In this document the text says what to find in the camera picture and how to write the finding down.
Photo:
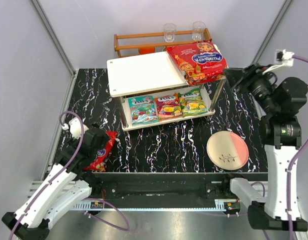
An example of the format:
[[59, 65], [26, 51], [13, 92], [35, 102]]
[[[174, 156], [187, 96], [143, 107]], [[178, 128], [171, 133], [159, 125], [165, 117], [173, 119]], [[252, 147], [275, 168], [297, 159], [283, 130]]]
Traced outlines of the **red Konfety candy bag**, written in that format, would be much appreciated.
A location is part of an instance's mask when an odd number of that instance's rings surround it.
[[211, 40], [169, 46], [166, 51], [190, 86], [220, 80], [228, 67]]
[[101, 150], [97, 150], [97, 157], [95, 160], [84, 170], [90, 170], [90, 171], [99, 171], [99, 172], [105, 172], [105, 159], [107, 155], [112, 150], [114, 143], [116, 141], [117, 132], [116, 131], [106, 131], [106, 134], [109, 136], [109, 141], [106, 143], [105, 148]]

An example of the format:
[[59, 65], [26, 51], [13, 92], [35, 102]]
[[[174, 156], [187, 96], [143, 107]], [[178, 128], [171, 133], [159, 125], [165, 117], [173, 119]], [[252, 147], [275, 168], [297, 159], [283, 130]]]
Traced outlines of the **green yellow Fox's candy bag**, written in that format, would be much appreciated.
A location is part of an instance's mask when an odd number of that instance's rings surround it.
[[198, 116], [208, 112], [199, 88], [194, 88], [186, 93], [178, 94], [182, 115]]

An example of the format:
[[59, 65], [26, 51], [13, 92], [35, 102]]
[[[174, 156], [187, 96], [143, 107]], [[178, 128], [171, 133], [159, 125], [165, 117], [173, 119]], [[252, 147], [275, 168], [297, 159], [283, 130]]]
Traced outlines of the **teal Fox's mint candy bag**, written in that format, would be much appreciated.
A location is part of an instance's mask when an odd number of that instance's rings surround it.
[[155, 102], [152, 96], [135, 96], [128, 99], [132, 125], [158, 122]]

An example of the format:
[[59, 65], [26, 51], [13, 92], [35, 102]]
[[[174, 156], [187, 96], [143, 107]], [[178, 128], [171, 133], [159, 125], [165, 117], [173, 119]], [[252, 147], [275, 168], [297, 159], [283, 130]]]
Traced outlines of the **orange Fox's candy bag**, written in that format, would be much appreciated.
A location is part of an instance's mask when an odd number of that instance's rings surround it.
[[173, 95], [157, 97], [155, 98], [155, 103], [157, 107], [158, 120], [160, 122], [182, 115], [177, 93], [174, 93]]

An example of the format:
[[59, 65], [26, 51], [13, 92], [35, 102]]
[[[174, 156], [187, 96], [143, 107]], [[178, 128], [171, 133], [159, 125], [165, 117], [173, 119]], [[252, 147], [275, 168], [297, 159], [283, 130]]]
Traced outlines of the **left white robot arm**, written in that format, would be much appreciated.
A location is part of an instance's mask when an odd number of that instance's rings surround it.
[[36, 192], [16, 212], [7, 212], [2, 217], [11, 231], [9, 238], [44, 240], [52, 224], [73, 205], [97, 195], [101, 181], [85, 169], [109, 140], [109, 135], [96, 127], [86, 130], [79, 139], [69, 140]]

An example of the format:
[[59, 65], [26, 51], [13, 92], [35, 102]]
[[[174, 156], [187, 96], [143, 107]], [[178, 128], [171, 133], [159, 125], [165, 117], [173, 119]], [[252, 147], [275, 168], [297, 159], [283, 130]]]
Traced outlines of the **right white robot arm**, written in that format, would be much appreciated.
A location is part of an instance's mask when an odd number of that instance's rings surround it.
[[296, 77], [271, 83], [276, 75], [259, 64], [223, 73], [231, 89], [252, 94], [265, 112], [260, 133], [268, 164], [267, 196], [257, 196], [246, 179], [237, 177], [230, 180], [230, 191], [247, 207], [253, 229], [306, 232], [308, 222], [301, 218], [296, 190], [297, 159], [306, 144], [301, 143], [296, 114], [307, 102], [308, 85]]

